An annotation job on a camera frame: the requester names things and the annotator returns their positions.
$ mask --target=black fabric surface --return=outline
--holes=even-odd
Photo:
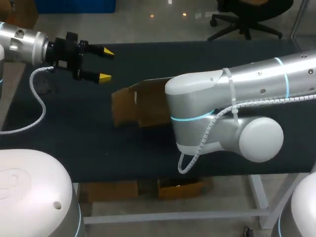
[[[87,55],[86,70],[113,75],[112,83],[75,81],[66,72],[45,74],[54,88],[42,96],[47,114],[42,123],[22,133],[0,137],[1,149],[35,149],[57,158],[73,182],[183,177],[170,125],[139,129],[113,126],[111,93],[144,79],[211,71],[297,52],[294,44],[273,41],[214,41],[113,44],[114,61]],[[5,130],[35,121],[41,113],[33,98],[27,68],[11,104]],[[315,105],[303,102],[241,111],[266,115],[284,130],[284,144],[274,159],[253,163],[236,154],[201,156],[187,176],[309,172],[316,158]]]

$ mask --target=blue container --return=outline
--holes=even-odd
[[[39,14],[113,13],[116,0],[35,0]]]

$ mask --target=robot end effector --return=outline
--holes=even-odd
[[[52,42],[42,32],[0,22],[0,46],[4,48],[5,62],[22,62],[36,67],[46,62],[54,68],[70,71],[76,80],[84,79],[95,83],[111,80],[110,75],[83,70],[82,57],[84,53],[92,53],[111,59],[114,54],[101,45],[91,45],[85,40],[78,43],[78,35],[75,33],[68,32],[65,39],[56,38]],[[0,65],[2,75],[3,63]]]

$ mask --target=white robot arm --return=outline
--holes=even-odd
[[[239,108],[314,99],[316,51],[293,54],[212,72],[190,73],[167,82],[178,149],[186,173],[199,155],[231,151],[254,162],[273,158],[283,131],[265,117],[238,117]],[[232,112],[233,116],[223,116]],[[182,170],[183,155],[194,156]]]
[[[48,154],[0,151],[0,235],[85,237],[69,174]]]

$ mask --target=zip tie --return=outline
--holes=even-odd
[[[235,87],[234,87],[234,82],[233,82],[233,76],[231,71],[228,68],[223,68],[223,71],[225,71],[228,80],[229,80],[229,87],[231,89],[231,97],[232,97],[232,114],[234,116],[234,121],[238,125],[238,109],[236,108],[236,92],[235,92]]]

